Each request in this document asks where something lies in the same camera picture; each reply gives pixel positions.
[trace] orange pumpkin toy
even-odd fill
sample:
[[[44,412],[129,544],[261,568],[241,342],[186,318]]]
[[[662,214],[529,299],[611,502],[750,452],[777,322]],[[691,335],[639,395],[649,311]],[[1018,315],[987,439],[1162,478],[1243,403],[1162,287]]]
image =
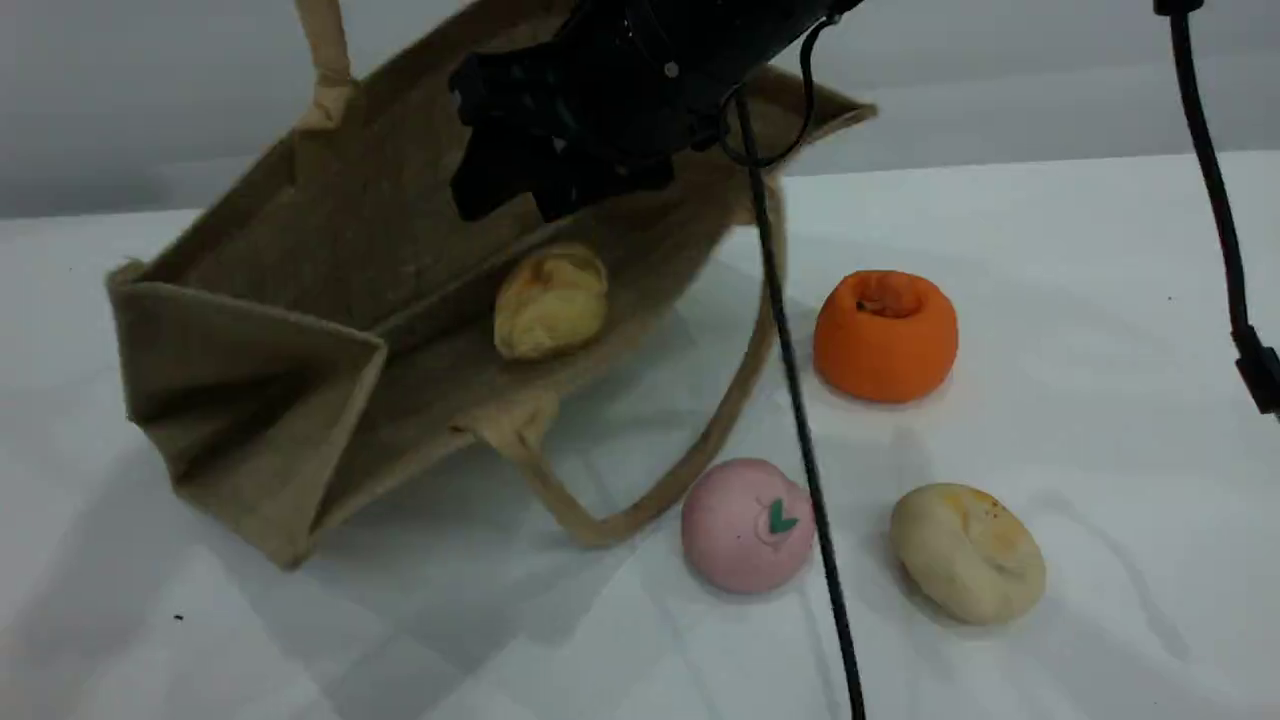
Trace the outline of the orange pumpkin toy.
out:
[[[901,404],[937,389],[959,347],[955,306],[936,284],[896,270],[863,270],[823,304],[813,361],[841,392]]]

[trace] green leaf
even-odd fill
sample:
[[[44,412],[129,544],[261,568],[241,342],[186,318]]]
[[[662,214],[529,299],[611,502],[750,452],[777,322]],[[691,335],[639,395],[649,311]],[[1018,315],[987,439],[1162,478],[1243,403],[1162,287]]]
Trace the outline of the green leaf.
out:
[[[799,523],[799,521],[800,521],[799,519],[796,519],[796,518],[787,518],[783,514],[783,506],[782,506],[782,498],[781,497],[777,498],[777,500],[774,500],[773,505],[769,505],[769,534],[771,536],[781,536],[782,533],[785,533],[785,532],[790,530],[791,528],[796,527],[796,523]]]

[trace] burlap tote bag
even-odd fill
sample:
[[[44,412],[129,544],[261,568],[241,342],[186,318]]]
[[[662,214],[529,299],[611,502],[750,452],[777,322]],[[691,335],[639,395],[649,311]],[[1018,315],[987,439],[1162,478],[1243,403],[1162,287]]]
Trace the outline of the burlap tote bag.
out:
[[[447,77],[463,55],[547,40],[571,1],[480,0],[353,81],[337,0],[297,0],[316,68],[298,126],[172,246],[111,274],[129,418],[179,496],[275,564],[476,441],[516,462],[585,546],[630,537],[680,500],[722,447],[769,354],[767,305],[723,400],[687,454],[630,507],[593,518],[539,451],[558,398],[628,352],[735,222],[748,182],[721,152],[677,158],[676,182],[544,224],[529,196],[458,219],[449,178],[468,129]],[[800,124],[800,82],[751,82],[765,150]],[[872,114],[820,90],[814,137]],[[781,254],[781,196],[771,187]],[[559,241],[609,272],[609,316],[584,350],[503,361],[493,306],[512,264]]]

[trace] white wall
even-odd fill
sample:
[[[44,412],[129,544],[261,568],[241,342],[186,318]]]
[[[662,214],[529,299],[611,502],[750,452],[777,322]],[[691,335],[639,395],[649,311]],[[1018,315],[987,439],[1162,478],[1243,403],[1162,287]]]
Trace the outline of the white wall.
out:
[[[356,69],[461,4],[347,3]],[[1210,0],[1193,33],[1220,147],[1280,147],[1280,0]],[[883,117],[794,172],[1184,150],[1167,46],[1151,0],[868,0],[815,67]],[[206,204],[308,88],[285,0],[5,0],[0,215]]]

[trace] pink ball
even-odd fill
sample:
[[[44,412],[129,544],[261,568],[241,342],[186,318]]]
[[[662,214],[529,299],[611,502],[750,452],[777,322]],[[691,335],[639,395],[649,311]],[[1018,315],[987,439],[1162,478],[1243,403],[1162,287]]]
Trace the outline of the pink ball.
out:
[[[809,493],[773,464],[722,462],[685,500],[685,557],[710,584],[741,594],[782,587],[813,552]]]

